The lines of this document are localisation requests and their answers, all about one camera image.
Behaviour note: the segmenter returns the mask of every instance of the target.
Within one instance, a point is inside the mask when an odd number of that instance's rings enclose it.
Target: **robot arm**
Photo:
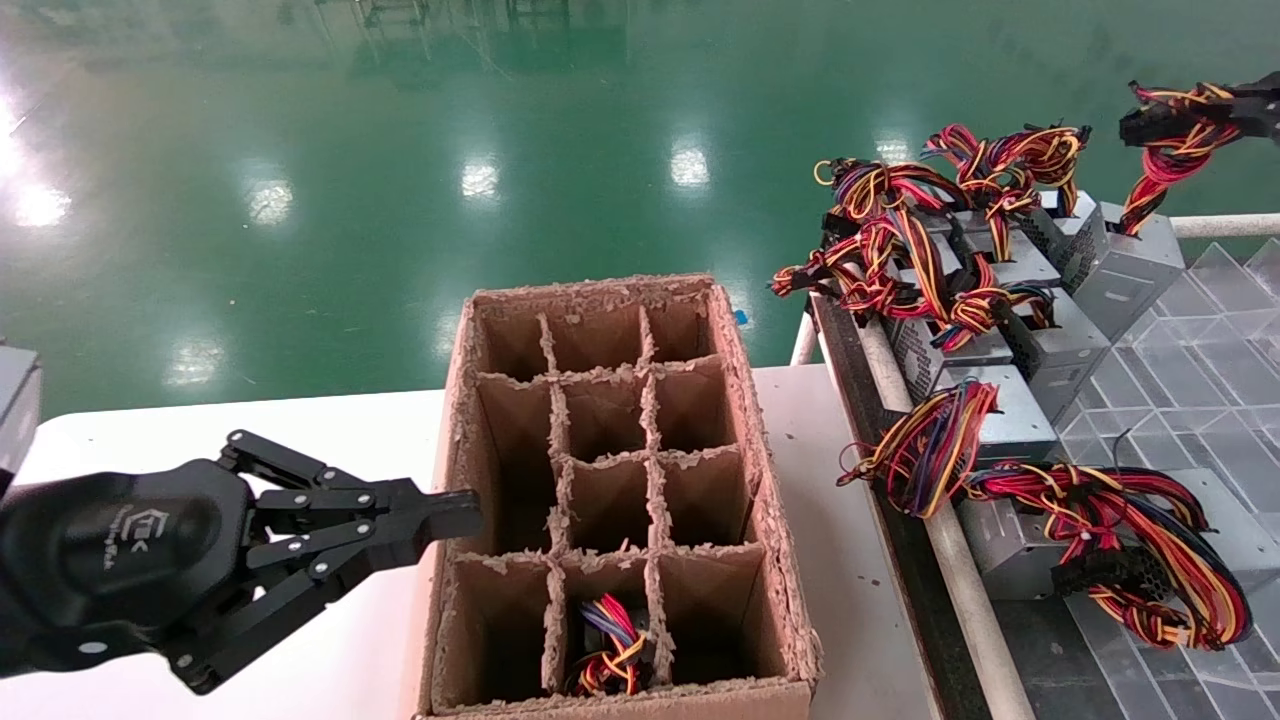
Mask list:
[[[280,489],[253,497],[241,474]],[[218,461],[17,487],[0,498],[0,678],[157,652],[205,694],[372,573],[480,528],[471,491],[366,482],[246,430]]]
[[[1137,82],[1130,82],[1129,87],[1143,92]],[[1129,146],[1144,146],[1184,137],[1204,120],[1231,126],[1244,137],[1270,137],[1280,145],[1280,70],[1257,82],[1213,87],[1222,92],[1204,92],[1194,102],[1143,102],[1120,119],[1120,138]],[[1157,95],[1165,92],[1164,88],[1151,90]]]

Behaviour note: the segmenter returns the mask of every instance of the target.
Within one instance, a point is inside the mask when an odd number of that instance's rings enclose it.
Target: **power supply unit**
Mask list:
[[[1033,213],[1024,228],[1055,233],[1050,260],[1062,274],[1062,287],[1115,342],[1178,279],[1183,254],[1165,215],[1152,215],[1132,237],[1110,229],[1120,222],[1120,205],[1087,199],[1082,193],[1075,218],[1052,220],[1048,213]]]
[[[938,389],[938,382],[945,369],[1009,365],[1014,361],[1012,351],[1009,350],[1005,338],[997,332],[975,337],[955,352],[942,352],[929,345],[933,336],[938,333],[938,327],[932,320],[895,320],[886,323],[886,325],[888,343],[897,366],[902,370],[902,379],[911,395],[911,402],[919,402]]]
[[[970,258],[977,254],[986,255],[991,263],[991,269],[996,274],[996,284],[1034,283],[1041,286],[1056,286],[1061,275],[1053,264],[1037,250],[1027,233],[1016,227],[1009,229],[1009,261],[996,263],[996,241],[989,229],[970,229],[964,233],[951,234],[951,249],[956,256]]]
[[[1041,411],[1027,380],[1012,365],[943,368],[937,388],[955,387],[975,379],[998,386],[997,413],[983,419],[978,433],[977,468],[989,468],[1002,460],[1039,461],[1057,447],[1057,433]]]
[[[1032,310],[1023,305],[1007,311],[1001,331],[1027,387],[1056,423],[1110,345],[1066,291],[1055,287],[1048,292],[1053,296],[1052,327],[1034,328],[1029,323]]]
[[[1199,498],[1210,527],[1204,539],[1235,574],[1245,593],[1280,577],[1280,544],[1231,495],[1212,470],[1169,470]],[[957,507],[974,562],[992,600],[1038,600],[1053,592],[1050,569],[1065,542],[1044,537],[1044,516],[1018,512],[1014,501],[963,502]]]

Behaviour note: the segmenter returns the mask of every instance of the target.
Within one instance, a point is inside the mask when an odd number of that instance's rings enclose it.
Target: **white table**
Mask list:
[[[850,442],[822,365],[755,372],[827,679],[815,720],[929,717],[928,683],[883,541],[859,487],[836,488]],[[216,457],[243,428],[365,479],[431,479],[443,391],[84,413],[36,433],[17,483],[143,473]],[[160,656],[0,680],[22,720],[408,720],[396,717],[415,568],[378,574],[220,689],[196,697]]]

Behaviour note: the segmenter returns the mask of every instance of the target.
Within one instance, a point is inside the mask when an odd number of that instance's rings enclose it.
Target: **reflective floor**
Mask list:
[[[710,270],[785,363],[820,158],[1280,68],[1257,0],[0,0],[0,331],[46,415],[439,387],[479,287]],[[1275,210],[1247,141],[1174,214]]]

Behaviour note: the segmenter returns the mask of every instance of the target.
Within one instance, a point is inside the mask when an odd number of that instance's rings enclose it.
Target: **cardboard box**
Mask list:
[[[809,716],[820,647],[709,275],[479,292],[448,395],[436,483],[486,528],[424,561],[406,719]],[[570,697],[577,605],[605,592],[648,611],[653,683]]]

